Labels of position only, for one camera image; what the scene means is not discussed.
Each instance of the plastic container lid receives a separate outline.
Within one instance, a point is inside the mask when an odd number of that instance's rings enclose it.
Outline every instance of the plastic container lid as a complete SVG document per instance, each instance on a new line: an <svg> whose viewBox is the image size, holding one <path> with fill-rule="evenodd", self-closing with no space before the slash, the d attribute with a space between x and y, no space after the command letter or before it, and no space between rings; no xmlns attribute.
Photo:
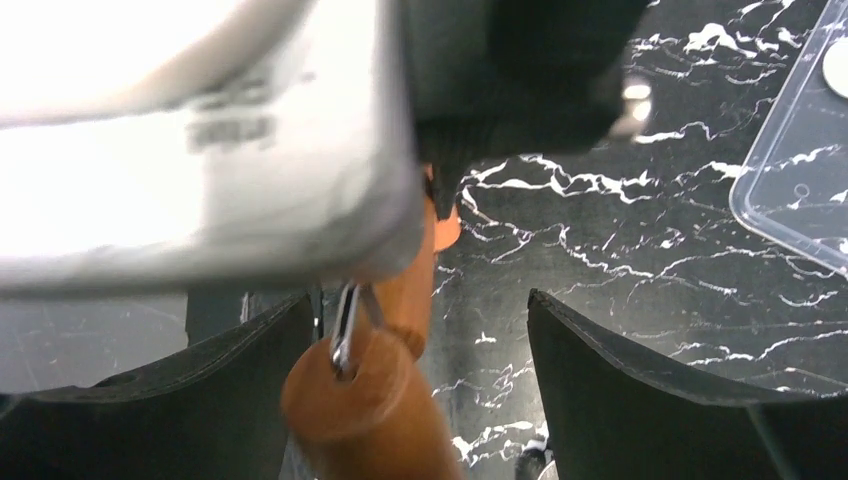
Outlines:
<svg viewBox="0 0 848 480"><path fill-rule="evenodd" d="M848 276L848 98L837 93L848 82L838 76L848 75L845 42L848 0L830 0L730 191L730 208L748 229Z"/></svg>

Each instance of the black marble surface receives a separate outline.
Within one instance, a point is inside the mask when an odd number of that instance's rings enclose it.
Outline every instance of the black marble surface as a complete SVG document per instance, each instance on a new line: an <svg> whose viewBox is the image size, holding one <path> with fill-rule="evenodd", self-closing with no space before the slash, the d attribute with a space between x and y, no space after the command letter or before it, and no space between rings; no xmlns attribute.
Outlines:
<svg viewBox="0 0 848 480"><path fill-rule="evenodd" d="M728 205L824 4L657 0L628 67L655 96L635 145L491 161L464 179L464 232L440 258L422 361L471 478L514 478L546 433L525 324L533 287L718 375L848 389L848 282L748 232Z"/></svg>

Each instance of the metal hook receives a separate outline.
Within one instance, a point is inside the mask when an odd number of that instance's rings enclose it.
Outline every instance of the metal hook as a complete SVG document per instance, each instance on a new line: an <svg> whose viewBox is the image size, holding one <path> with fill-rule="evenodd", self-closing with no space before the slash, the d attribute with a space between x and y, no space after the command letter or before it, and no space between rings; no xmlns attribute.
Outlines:
<svg viewBox="0 0 848 480"><path fill-rule="evenodd" d="M330 361L340 375L350 371L350 352L359 300L364 302L372 325L378 328L383 326L383 311L371 285L347 283L342 290L341 305L330 338Z"/></svg>

